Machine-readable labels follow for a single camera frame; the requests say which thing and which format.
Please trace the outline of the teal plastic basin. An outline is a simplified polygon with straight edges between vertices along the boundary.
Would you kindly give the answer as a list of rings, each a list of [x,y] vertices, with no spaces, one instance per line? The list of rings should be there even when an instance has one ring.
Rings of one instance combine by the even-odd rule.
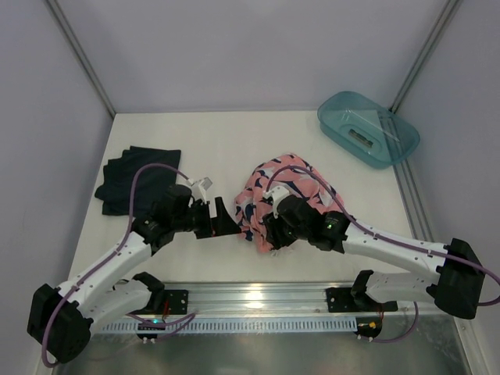
[[[327,99],[317,118],[329,139],[378,170],[401,163],[420,143],[412,124],[354,91]]]

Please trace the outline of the navy blue shorts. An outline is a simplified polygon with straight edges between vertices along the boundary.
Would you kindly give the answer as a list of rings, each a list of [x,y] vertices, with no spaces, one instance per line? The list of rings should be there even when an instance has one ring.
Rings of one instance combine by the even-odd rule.
[[[102,168],[103,183],[95,197],[102,201],[102,215],[127,216],[130,193],[134,193],[133,216],[146,214],[153,202],[176,183],[174,170],[157,167],[165,164],[179,169],[180,150],[163,150],[130,146],[118,159],[110,159]]]

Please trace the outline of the pink patterned shorts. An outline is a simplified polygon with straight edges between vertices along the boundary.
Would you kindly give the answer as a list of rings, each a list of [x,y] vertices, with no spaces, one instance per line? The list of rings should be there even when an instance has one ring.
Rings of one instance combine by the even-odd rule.
[[[339,195],[332,198],[334,188],[304,159],[296,154],[284,154],[259,164],[245,187],[234,199],[235,217],[241,228],[241,237],[254,243],[258,252],[273,251],[266,241],[263,217],[271,213],[272,203],[263,193],[276,186],[287,188],[292,195],[304,198],[320,213],[339,212],[343,203]]]

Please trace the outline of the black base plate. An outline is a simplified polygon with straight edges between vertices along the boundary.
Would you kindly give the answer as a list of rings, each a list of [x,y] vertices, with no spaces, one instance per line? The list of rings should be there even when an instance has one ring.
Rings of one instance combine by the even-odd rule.
[[[189,291],[167,289],[155,298],[153,312],[156,315],[186,315],[188,313]]]
[[[375,302],[366,294],[353,294],[350,287],[329,287],[325,290],[329,313],[396,312],[397,302]]]

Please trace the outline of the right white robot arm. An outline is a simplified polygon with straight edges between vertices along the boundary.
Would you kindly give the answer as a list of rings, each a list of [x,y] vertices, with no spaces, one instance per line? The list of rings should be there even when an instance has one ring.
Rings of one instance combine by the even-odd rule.
[[[475,318],[485,273],[465,241],[453,239],[447,245],[390,237],[342,212],[321,213],[289,193],[266,193],[264,198],[272,205],[263,222],[273,248],[302,240],[324,252],[365,256],[400,268],[398,273],[359,272],[350,290],[359,310],[389,302],[425,302],[460,319]]]

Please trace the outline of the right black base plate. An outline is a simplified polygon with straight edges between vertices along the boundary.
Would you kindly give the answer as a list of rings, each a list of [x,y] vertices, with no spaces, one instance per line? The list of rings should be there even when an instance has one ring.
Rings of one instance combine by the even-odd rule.
[[[350,287],[329,287],[325,290],[329,313],[396,312],[397,302],[375,302],[366,294],[353,294]]]

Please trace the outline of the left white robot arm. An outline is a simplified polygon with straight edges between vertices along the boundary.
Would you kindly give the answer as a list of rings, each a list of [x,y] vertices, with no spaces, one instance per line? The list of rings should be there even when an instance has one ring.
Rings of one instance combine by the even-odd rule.
[[[40,286],[33,295],[27,333],[42,347],[42,361],[53,368],[74,360],[102,326],[160,303],[163,283],[139,273],[118,281],[168,245],[175,234],[192,232],[197,239],[240,233],[223,199],[209,203],[195,198],[187,186],[174,184],[150,211],[134,219],[123,239],[85,271],[57,287]]]

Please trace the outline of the aluminium rail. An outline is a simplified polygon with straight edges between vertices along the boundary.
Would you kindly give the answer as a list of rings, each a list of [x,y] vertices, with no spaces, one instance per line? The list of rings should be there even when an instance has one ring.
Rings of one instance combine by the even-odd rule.
[[[197,303],[227,304],[233,309],[260,311],[267,304],[298,303],[303,310],[311,310],[325,290],[333,287],[351,288],[352,293],[366,294],[375,302],[415,302],[433,304],[442,312],[460,319],[471,320],[477,313],[477,295],[458,280],[443,277],[436,284],[409,273],[361,272],[351,284],[322,285],[318,283],[270,284],[166,284],[147,273],[141,273],[127,282],[115,284],[97,303],[121,317],[128,313],[155,315],[153,305],[159,293],[167,289],[189,291],[187,312]]]

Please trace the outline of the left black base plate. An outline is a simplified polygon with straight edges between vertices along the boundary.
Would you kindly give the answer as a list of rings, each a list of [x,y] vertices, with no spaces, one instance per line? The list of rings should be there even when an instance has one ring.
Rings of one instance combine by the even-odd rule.
[[[156,315],[186,315],[188,313],[189,291],[167,289],[155,298],[153,312]]]

